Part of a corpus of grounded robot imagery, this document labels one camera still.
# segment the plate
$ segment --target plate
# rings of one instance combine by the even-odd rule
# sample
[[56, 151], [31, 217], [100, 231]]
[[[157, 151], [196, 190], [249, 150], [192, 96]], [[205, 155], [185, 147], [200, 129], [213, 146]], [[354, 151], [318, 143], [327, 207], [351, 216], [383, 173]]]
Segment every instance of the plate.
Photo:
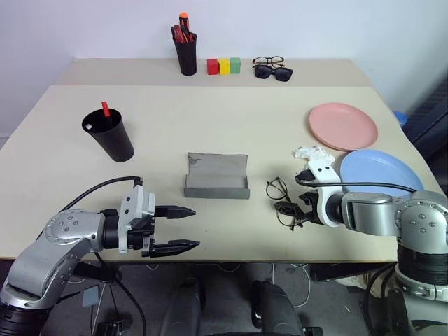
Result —
[[325, 103], [309, 114], [313, 134], [339, 151], [354, 151], [372, 145], [378, 137], [375, 122], [359, 108], [343, 103]]
[[[414, 171], [395, 156], [380, 150], [361, 149], [348, 154], [341, 163], [343, 182], [383, 182], [423, 190], [423, 184]], [[407, 191], [384, 187], [345, 187], [351, 192], [384, 193], [403, 196]]]

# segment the pink plate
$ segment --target pink plate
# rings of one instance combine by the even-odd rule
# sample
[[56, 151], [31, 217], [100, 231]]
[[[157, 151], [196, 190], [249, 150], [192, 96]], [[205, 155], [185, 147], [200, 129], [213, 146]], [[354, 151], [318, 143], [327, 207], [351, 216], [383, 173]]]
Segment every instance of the pink plate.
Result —
[[368, 147], [378, 137], [375, 122], [359, 108], [343, 103], [325, 103], [309, 114], [311, 130], [325, 145], [339, 151]]

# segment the green block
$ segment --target green block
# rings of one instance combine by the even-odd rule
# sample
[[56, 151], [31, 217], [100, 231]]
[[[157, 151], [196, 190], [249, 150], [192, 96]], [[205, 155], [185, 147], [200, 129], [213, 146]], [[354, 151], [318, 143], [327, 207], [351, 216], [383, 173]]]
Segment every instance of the green block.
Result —
[[230, 73], [239, 74], [241, 71], [241, 59], [239, 57], [230, 58]]

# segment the white cloth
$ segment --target white cloth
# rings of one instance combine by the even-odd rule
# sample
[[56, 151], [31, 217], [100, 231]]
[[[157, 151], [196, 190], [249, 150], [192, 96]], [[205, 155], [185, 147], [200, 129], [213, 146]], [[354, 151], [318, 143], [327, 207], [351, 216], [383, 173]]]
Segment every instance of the white cloth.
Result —
[[294, 156], [296, 158], [308, 160], [325, 159], [328, 163], [333, 163], [335, 161], [335, 157], [320, 146], [299, 147], [294, 150]]

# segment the yellow block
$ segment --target yellow block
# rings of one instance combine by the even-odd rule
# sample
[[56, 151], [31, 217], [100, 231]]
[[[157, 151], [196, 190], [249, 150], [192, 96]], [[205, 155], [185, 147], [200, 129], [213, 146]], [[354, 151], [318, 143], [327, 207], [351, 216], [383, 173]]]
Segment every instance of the yellow block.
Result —
[[219, 58], [218, 62], [219, 62], [219, 74], [220, 75], [230, 74], [230, 59]]

